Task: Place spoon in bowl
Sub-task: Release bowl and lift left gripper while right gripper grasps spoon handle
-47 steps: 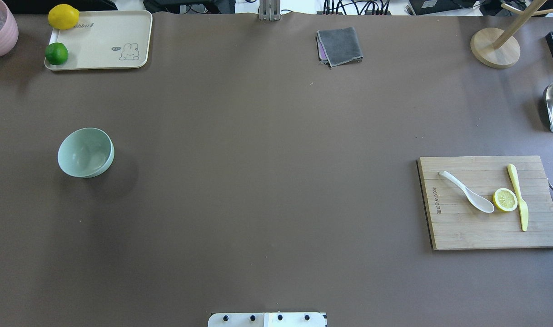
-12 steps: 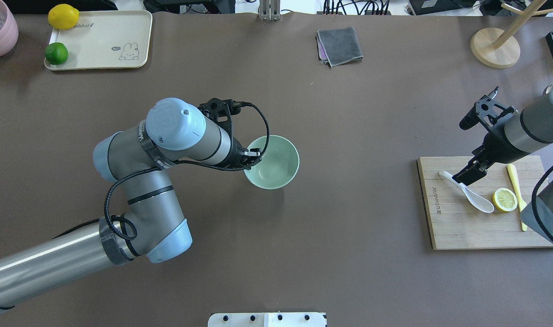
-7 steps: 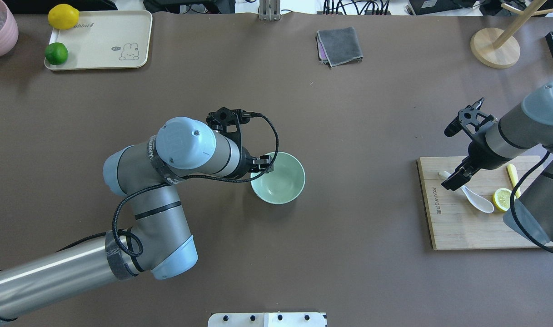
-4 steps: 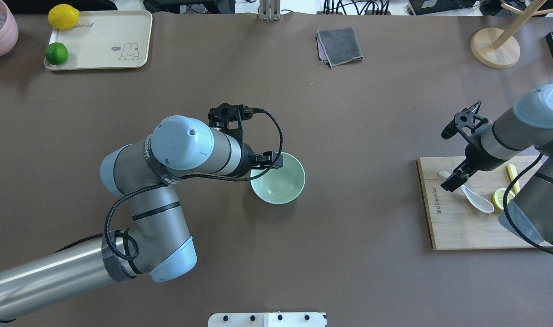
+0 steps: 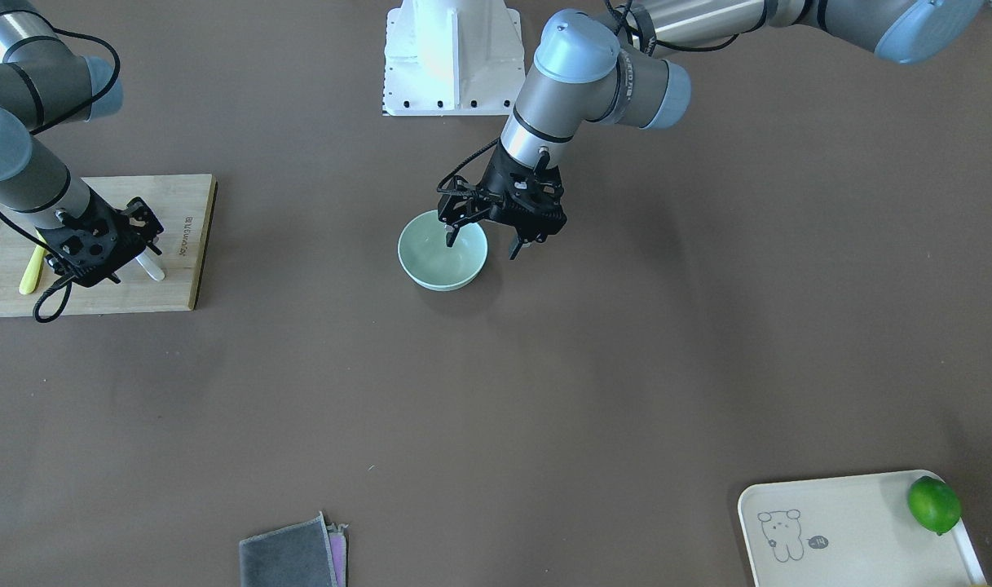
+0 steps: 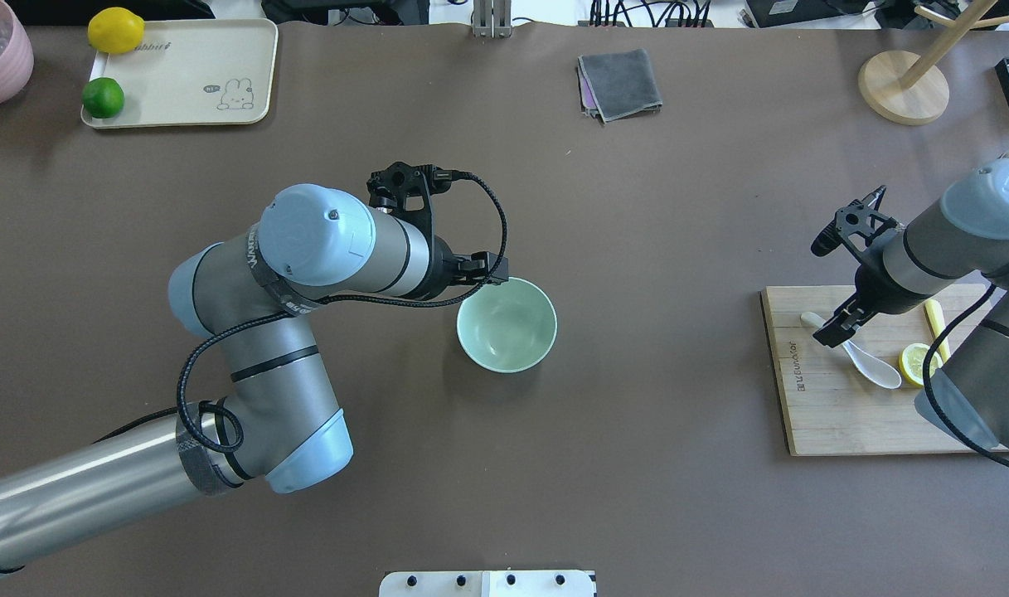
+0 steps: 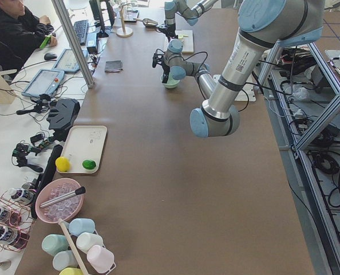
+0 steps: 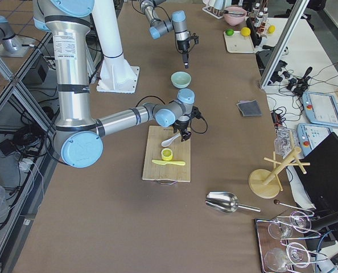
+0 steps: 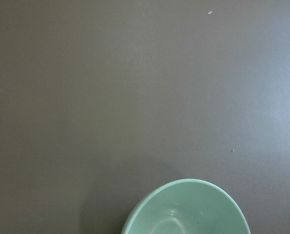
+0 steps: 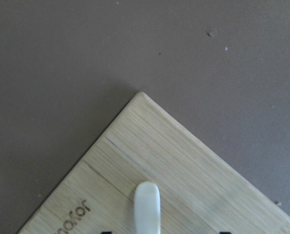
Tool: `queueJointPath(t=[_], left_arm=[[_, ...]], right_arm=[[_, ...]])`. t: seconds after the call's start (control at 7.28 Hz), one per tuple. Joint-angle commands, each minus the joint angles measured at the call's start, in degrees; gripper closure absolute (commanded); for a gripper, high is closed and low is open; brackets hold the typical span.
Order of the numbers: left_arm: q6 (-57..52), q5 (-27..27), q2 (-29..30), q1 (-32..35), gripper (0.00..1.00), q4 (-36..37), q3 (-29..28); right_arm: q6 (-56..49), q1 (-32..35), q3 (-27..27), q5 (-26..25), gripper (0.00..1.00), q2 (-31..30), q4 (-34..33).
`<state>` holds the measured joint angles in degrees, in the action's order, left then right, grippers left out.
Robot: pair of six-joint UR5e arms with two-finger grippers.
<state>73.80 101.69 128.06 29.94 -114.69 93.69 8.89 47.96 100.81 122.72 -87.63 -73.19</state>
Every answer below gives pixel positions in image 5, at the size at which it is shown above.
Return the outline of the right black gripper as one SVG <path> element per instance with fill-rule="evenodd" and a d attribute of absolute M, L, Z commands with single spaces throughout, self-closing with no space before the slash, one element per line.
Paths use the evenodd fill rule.
<path fill-rule="evenodd" d="M 50 250 L 48 263 L 59 275 L 57 286 L 89 289 L 104 279 L 117 283 L 115 272 L 146 249 L 161 254 L 156 240 L 164 227 L 141 197 L 118 210 L 90 190 L 86 211 L 78 217 L 60 212 L 60 222 L 59 229 L 39 231 Z"/>

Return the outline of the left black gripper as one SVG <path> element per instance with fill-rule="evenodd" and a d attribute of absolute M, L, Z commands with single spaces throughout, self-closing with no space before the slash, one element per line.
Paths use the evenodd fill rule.
<path fill-rule="evenodd" d="M 477 185 L 458 174 L 491 148 L 486 145 L 477 150 L 439 181 L 439 220 L 446 224 L 448 248 L 453 248 L 466 224 L 488 220 L 514 227 L 517 234 L 508 249 L 508 259 L 512 261 L 527 244 L 543 244 L 566 224 L 562 176 L 557 167 L 550 165 L 551 153 L 544 146 L 536 166 L 528 167 L 508 155 L 502 145 L 496 146 Z"/>

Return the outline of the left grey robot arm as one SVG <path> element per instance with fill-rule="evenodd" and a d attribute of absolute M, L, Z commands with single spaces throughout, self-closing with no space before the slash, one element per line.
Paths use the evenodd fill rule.
<path fill-rule="evenodd" d="M 562 230 L 559 164 L 585 122 L 667 129 L 685 114 L 692 82 L 668 50 L 709 52 L 738 36 L 806 25 L 888 62 L 924 62 L 968 28 L 981 1 L 628 1 L 603 14 L 556 12 L 477 183 L 439 182 L 446 246 L 466 224 L 505 224 L 523 245 Z"/>

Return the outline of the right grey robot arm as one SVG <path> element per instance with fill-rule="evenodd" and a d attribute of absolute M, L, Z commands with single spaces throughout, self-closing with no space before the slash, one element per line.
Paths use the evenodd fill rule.
<path fill-rule="evenodd" d="M 41 141 L 123 103 L 119 59 L 78 55 L 75 37 L 29 1 L 0 1 L 0 210 L 45 245 L 60 285 L 89 289 L 156 253 L 163 227 L 140 197 L 109 204 Z"/>

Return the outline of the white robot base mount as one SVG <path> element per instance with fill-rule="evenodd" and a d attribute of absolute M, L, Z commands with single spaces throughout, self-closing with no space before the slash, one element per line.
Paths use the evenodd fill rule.
<path fill-rule="evenodd" d="M 392 117 L 507 116 L 526 76 L 521 16 L 503 1 L 403 1 L 384 53 Z"/>

